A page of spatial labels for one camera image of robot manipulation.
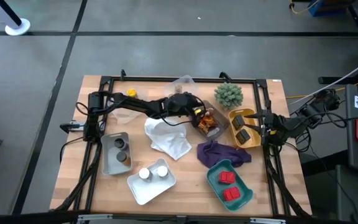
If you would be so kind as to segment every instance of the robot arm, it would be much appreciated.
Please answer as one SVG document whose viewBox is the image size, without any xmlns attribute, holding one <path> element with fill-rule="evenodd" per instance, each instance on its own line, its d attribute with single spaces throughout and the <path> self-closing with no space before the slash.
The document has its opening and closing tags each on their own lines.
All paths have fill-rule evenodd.
<svg viewBox="0 0 358 224">
<path fill-rule="evenodd" d="M 295 138 L 303 134 L 308 128 L 314 129 L 323 120 L 323 117 L 339 107 L 339 97 L 335 90 L 323 90 L 313 96 L 311 103 L 305 103 L 295 114 L 296 117 L 286 118 L 274 113 L 263 111 L 259 114 L 246 116 L 248 118 L 263 118 L 264 129 L 262 144 L 282 146 L 288 138 Z"/>
<path fill-rule="evenodd" d="M 104 99 L 112 102 L 104 108 Z M 159 119 L 170 116 L 190 116 L 191 124 L 197 127 L 204 113 L 195 114 L 194 108 L 204 103 L 191 93 L 178 93 L 169 98 L 144 101 L 122 93 L 97 91 L 88 95 L 88 117 L 84 125 L 84 141 L 97 141 L 99 138 L 99 116 L 112 112 L 117 108 L 125 108 L 146 114 L 149 118 Z"/>
</svg>

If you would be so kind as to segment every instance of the gray metal tray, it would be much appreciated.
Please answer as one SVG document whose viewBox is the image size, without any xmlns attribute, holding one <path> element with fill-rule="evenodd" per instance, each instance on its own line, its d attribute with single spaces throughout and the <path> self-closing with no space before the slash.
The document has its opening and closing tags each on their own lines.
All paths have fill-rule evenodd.
<svg viewBox="0 0 358 224">
<path fill-rule="evenodd" d="M 161 179 L 157 175 L 157 168 L 159 166 L 166 166 L 168 168 L 168 177 Z M 153 174 L 151 182 L 146 182 L 139 177 L 139 174 L 134 174 L 128 177 L 128 186 L 134 194 L 135 200 L 139 205 L 144 205 L 151 201 L 157 195 L 168 190 L 174 186 L 177 179 L 173 175 L 165 159 L 158 159 L 153 164 L 148 166 L 149 171 Z"/>
<path fill-rule="evenodd" d="M 128 144 L 127 153 L 131 159 L 131 164 L 129 166 L 124 165 L 116 159 L 118 152 L 121 150 L 114 146 L 114 141 L 117 138 L 121 138 Z M 100 139 L 103 146 L 103 170 L 102 173 L 106 175 L 121 174 L 124 172 L 131 171 L 133 168 L 133 158 L 132 158 L 132 149 L 129 144 L 129 138 L 127 133 L 117 133 L 104 135 Z"/>
<path fill-rule="evenodd" d="M 223 114 L 219 112 L 219 110 L 217 110 L 208 100 L 203 100 L 203 102 L 206 109 L 212 108 L 214 110 L 212 117 L 216 122 L 216 128 L 214 131 L 210 131 L 208 135 L 206 135 L 200 128 L 197 128 L 197 130 L 207 140 L 215 140 L 230 126 L 230 121 L 225 116 L 223 116 Z"/>
</svg>

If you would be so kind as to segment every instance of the small white cylinder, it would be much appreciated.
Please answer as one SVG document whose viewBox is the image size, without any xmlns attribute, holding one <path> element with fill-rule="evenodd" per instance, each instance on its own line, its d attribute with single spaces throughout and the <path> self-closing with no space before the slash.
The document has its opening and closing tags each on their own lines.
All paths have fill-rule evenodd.
<svg viewBox="0 0 358 224">
<path fill-rule="evenodd" d="M 153 174 L 149 171 L 148 168 L 141 168 L 139 171 L 139 177 L 147 182 L 150 182 L 152 180 Z"/>
<path fill-rule="evenodd" d="M 160 178 L 167 178 L 168 177 L 168 168 L 165 166 L 160 166 L 157 168 L 157 174 Z"/>
</svg>

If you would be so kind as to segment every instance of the white cloth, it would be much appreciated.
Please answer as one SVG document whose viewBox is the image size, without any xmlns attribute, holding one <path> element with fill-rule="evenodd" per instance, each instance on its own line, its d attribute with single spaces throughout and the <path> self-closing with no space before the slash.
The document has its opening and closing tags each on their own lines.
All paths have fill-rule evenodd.
<svg viewBox="0 0 358 224">
<path fill-rule="evenodd" d="M 169 119 L 165 120 L 170 124 L 176 123 Z M 147 118 L 144 131 L 152 140 L 153 149 L 167 153 L 174 160 L 178 160 L 191 149 L 186 139 L 186 128 L 182 124 L 169 126 L 162 119 Z"/>
</svg>

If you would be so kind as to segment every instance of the gray floor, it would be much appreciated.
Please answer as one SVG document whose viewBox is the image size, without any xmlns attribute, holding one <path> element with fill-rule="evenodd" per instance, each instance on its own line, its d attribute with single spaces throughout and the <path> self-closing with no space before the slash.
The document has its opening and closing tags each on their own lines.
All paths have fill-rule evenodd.
<svg viewBox="0 0 358 224">
<path fill-rule="evenodd" d="M 71 31 L 81 4 L 7 2 L 31 21 L 32 31 Z M 287 0 L 88 0 L 80 31 L 357 32 L 357 27 L 348 13 L 294 15 Z M 0 214 L 11 212 L 68 39 L 0 36 Z M 83 75 L 117 75 L 122 68 L 128 75 L 151 76 L 216 77 L 225 71 L 231 77 L 282 79 L 290 96 L 321 88 L 319 76 L 345 75 L 357 66 L 353 37 L 77 37 L 23 212 L 48 210 L 67 138 L 58 126 L 72 117 Z M 333 125 L 312 135 L 318 156 L 346 148 L 344 131 Z"/>
</svg>

